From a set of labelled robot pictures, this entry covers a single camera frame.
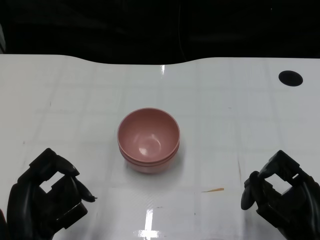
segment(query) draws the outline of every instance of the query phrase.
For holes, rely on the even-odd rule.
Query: stacked bowls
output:
[[[179,144],[176,120],[156,108],[142,108],[127,115],[118,128],[120,153],[136,171],[154,174],[169,168]]]

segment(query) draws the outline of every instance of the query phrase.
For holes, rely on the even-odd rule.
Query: bowl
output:
[[[122,155],[134,163],[154,164],[168,159],[179,148],[180,130],[169,113],[142,108],[122,120],[117,139]]]

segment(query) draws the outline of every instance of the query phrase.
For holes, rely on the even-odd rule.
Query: white table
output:
[[[241,210],[243,183],[279,149],[320,182],[319,69],[317,59],[147,66],[0,55],[0,208],[6,214],[11,186],[50,147],[98,197],[55,240],[284,239],[256,205]],[[282,84],[284,70],[303,84]],[[178,161],[160,175],[127,168],[117,148],[121,119],[143,107],[169,112],[180,126]],[[202,192],[215,188],[224,191]]]

